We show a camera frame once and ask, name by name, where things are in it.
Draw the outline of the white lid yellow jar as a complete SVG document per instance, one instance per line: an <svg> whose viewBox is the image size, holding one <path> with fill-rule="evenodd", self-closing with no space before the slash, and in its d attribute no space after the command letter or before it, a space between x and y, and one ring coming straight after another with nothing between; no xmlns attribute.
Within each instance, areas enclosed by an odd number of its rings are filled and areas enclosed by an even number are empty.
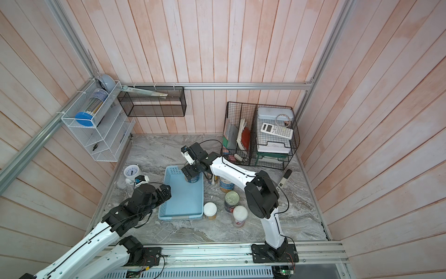
<svg viewBox="0 0 446 279"><path fill-rule="evenodd" d="M213 202L204 204L203 207L204 217L208 220L215 220L217 217L217 206Z"/></svg>

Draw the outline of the blue label tin can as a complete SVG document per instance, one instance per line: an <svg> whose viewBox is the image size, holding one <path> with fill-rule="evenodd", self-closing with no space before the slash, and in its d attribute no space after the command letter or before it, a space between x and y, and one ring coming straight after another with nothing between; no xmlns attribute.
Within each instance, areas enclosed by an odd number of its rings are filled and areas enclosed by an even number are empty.
<svg viewBox="0 0 446 279"><path fill-rule="evenodd" d="M189 183L195 183L200 178L200 173L195 171L185 172L186 181Z"/></svg>

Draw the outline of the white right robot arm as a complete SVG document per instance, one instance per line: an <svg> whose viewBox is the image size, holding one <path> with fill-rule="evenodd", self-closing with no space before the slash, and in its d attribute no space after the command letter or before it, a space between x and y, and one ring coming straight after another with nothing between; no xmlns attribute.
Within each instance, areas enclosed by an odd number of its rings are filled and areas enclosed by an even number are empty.
<svg viewBox="0 0 446 279"><path fill-rule="evenodd" d="M249 210L261 220L265 243L252 245L253 261L279 262L290 248L279 222L279 192L274 181L265 171L252 172L226 160L218 153L207 153L199 143L181 148L187 165L182 172L187 179L199 174L211 174L226 179L241 188Z"/></svg>

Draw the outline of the small blue tin can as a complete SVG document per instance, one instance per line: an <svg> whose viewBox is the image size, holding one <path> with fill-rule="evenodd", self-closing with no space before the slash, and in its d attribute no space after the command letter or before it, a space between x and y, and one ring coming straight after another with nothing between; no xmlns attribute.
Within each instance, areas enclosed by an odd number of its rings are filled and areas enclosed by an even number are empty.
<svg viewBox="0 0 446 279"><path fill-rule="evenodd" d="M230 191L233 191L234 188L235 188L235 185L232 182L230 182L227 179L223 179L222 177L220 177L220 190L223 193L228 193Z"/></svg>

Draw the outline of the light blue plastic basket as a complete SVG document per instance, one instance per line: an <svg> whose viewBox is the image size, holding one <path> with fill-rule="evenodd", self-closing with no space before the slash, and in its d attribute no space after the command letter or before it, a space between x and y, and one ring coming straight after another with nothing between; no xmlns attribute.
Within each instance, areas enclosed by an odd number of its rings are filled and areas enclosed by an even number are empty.
<svg viewBox="0 0 446 279"><path fill-rule="evenodd" d="M203 174L190 183L178 166L168 166L164 184L171 187L171 198L159 207L159 220L199 219L203 216Z"/></svg>

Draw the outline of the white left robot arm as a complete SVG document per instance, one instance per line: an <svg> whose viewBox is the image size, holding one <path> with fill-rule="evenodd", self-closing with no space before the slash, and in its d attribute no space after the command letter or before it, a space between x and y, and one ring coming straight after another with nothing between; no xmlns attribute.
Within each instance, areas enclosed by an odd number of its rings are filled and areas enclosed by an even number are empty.
<svg viewBox="0 0 446 279"><path fill-rule="evenodd" d="M36 274L25 273L23 279L99 279L106 273L130 265L155 264L135 237L123 237L153 209L171 198L171 187L142 184L132 197L112 208L100 223L78 244Z"/></svg>

